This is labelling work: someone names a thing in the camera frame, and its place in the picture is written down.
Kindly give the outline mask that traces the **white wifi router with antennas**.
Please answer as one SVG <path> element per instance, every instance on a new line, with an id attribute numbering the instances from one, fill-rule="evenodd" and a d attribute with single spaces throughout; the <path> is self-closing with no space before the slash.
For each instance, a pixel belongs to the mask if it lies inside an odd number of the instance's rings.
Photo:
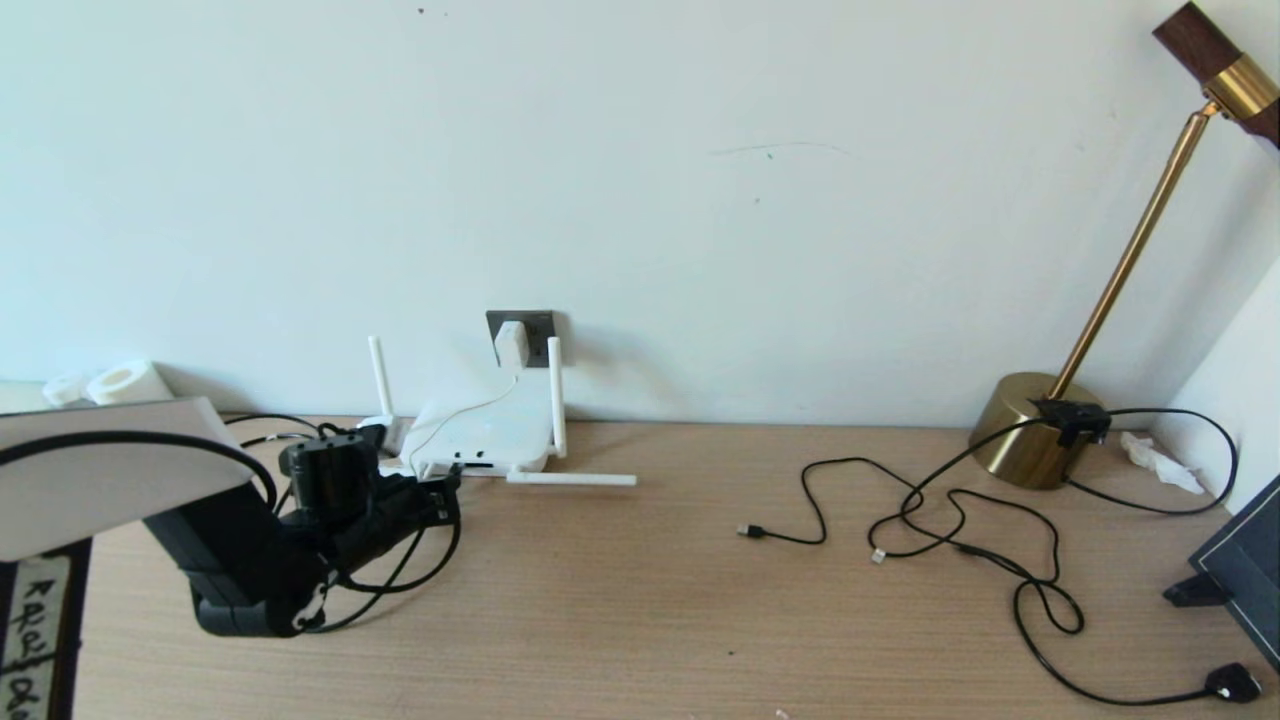
<path id="1" fill-rule="evenodd" d="M 370 354 L 380 395 L 380 415 L 396 415 L 385 378 L 380 340 L 370 337 Z M 549 471 L 552 459 L 568 455 L 561 338 L 548 343 L 549 366 L 525 368 L 507 387 L 485 398 L 430 415 L 421 413 L 404 437 L 398 456 L 379 465 L 384 477 L 425 482 L 430 462 L 465 468 L 463 477 L 497 477 L 520 486 L 635 487 L 634 474 Z"/>

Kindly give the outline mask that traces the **black power plug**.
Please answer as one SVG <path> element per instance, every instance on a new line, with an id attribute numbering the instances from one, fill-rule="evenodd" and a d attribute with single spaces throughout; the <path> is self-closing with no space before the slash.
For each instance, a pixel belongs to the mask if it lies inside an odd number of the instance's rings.
<path id="1" fill-rule="evenodd" d="M 1248 705 L 1262 696 L 1262 687 L 1242 664 L 1228 664 L 1204 679 L 1204 692 L 1226 702 Z"/>

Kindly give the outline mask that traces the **white toilet paper roll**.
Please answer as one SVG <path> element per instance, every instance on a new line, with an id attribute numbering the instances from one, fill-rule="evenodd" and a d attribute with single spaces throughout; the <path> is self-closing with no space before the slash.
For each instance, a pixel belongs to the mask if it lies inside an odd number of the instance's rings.
<path id="1" fill-rule="evenodd" d="M 150 360 L 134 360 L 109 368 L 90 379 L 84 392 L 99 406 L 164 402 L 175 397 Z"/>

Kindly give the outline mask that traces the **brass desk lamp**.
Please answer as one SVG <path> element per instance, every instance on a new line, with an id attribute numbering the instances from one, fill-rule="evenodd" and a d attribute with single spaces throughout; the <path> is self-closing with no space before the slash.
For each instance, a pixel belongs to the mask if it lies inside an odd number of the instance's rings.
<path id="1" fill-rule="evenodd" d="M 1155 234 L 1210 122 L 1229 120 L 1267 150 L 1280 154 L 1280 81 L 1230 38 L 1197 0 L 1185 0 L 1152 35 L 1196 79 L 1203 102 L 1187 118 L 1135 229 L 1061 369 L 1053 375 L 1039 372 L 1005 375 L 989 396 L 968 448 L 992 477 L 1011 486 L 1057 489 L 1092 446 L 1057 446 L 1059 432 L 1044 424 L 1032 401 L 1064 398 L 1103 406 L 1096 395 L 1076 384 L 1076 375 Z"/>

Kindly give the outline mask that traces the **crumpled white tissue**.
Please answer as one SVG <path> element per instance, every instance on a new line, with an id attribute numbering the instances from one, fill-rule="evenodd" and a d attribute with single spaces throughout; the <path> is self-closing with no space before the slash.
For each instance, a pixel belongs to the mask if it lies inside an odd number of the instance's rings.
<path id="1" fill-rule="evenodd" d="M 1152 471 L 1160 482 L 1175 486 L 1192 495 L 1204 493 L 1204 487 L 1196 473 L 1160 451 L 1152 438 L 1123 432 L 1120 434 L 1120 445 L 1130 462 L 1147 471 Z"/>

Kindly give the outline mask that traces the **grey wall power socket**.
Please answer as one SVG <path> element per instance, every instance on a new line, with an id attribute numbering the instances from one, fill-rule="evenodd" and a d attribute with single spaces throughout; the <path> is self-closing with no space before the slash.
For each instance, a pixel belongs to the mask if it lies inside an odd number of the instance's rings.
<path id="1" fill-rule="evenodd" d="M 524 327 L 525 366 L 549 366 L 549 338 L 558 336 L 556 314 L 552 310 L 488 310 L 485 319 L 499 366 L 504 366 L 504 357 L 511 355 L 511 351 L 507 350 L 511 342 L 500 340 L 502 328 L 511 322 L 517 322 Z"/>

